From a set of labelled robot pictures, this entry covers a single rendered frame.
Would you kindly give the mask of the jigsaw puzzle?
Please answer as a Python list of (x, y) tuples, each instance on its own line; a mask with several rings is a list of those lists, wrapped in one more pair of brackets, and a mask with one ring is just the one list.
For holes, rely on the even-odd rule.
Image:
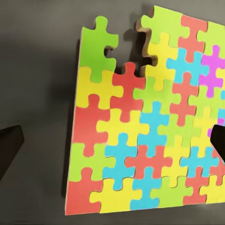
[(107, 19), (82, 28), (65, 215), (225, 202), (225, 25), (153, 6), (136, 22), (152, 65), (121, 65)]

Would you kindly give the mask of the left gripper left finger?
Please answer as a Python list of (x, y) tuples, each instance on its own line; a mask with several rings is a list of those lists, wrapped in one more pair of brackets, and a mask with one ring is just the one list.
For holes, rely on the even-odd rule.
[(21, 125), (0, 130), (0, 181), (24, 144)]

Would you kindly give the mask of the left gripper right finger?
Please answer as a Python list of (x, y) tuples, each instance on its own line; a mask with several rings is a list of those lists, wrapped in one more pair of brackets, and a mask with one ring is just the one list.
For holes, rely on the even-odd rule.
[(225, 126), (217, 124), (213, 126), (210, 142), (225, 162)]

